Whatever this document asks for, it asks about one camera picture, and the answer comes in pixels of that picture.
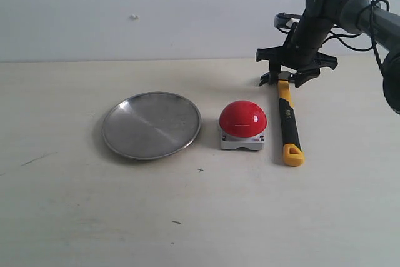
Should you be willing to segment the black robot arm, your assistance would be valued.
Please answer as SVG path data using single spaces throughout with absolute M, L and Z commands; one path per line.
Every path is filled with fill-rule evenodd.
M 399 112 L 399 16 L 381 4 L 387 0 L 306 0 L 301 15 L 279 13 L 274 25 L 288 29 L 281 46 L 259 48 L 257 61 L 268 61 L 269 72 L 260 85 L 275 84 L 282 67 L 291 69 L 287 79 L 300 87 L 320 75 L 321 68 L 335 69 L 338 60 L 320 52 L 333 28 L 370 37 L 371 47 L 382 74 L 382 88 L 388 105 Z

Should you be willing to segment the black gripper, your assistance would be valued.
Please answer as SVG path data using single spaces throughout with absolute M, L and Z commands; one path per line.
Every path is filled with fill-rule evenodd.
M 278 83 L 281 65 L 296 70 L 292 76 L 296 88 L 317 78 L 319 68 L 335 69 L 337 58 L 319 52 L 332 26 L 326 18 L 303 16 L 292 26 L 282 46 L 259 48 L 256 61 L 269 61 L 269 85 Z

